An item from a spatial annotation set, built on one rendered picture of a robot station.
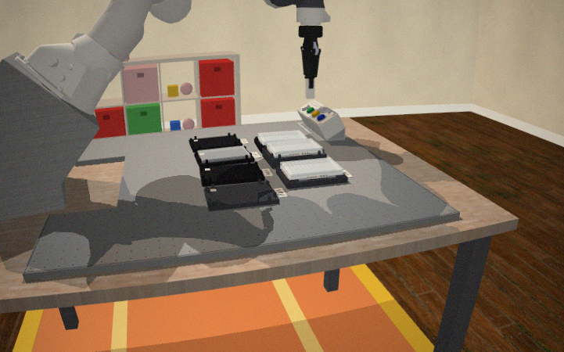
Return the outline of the white control panel with four buttons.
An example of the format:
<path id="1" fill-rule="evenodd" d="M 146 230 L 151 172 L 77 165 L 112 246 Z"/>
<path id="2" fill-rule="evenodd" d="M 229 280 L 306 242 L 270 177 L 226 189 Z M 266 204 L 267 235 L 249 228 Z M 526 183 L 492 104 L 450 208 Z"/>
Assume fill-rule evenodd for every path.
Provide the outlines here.
<path id="1" fill-rule="evenodd" d="M 297 112 L 303 123 L 296 124 L 318 142 L 345 140 L 346 128 L 339 114 L 330 108 L 313 99 Z"/>

